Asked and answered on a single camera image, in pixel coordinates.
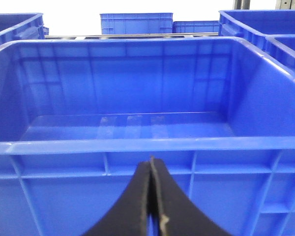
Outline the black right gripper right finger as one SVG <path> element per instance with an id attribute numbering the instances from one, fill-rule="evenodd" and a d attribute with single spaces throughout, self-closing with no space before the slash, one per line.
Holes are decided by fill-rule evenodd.
<path id="1" fill-rule="evenodd" d="M 150 159 L 150 212 L 159 236 L 229 236 L 186 196 L 164 161 Z"/>

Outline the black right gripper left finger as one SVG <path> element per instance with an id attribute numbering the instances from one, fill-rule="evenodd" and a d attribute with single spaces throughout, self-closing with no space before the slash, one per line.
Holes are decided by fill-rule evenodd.
<path id="1" fill-rule="evenodd" d="M 83 235 L 146 236 L 148 233 L 150 171 L 149 162 L 140 162 L 118 200 Z"/>

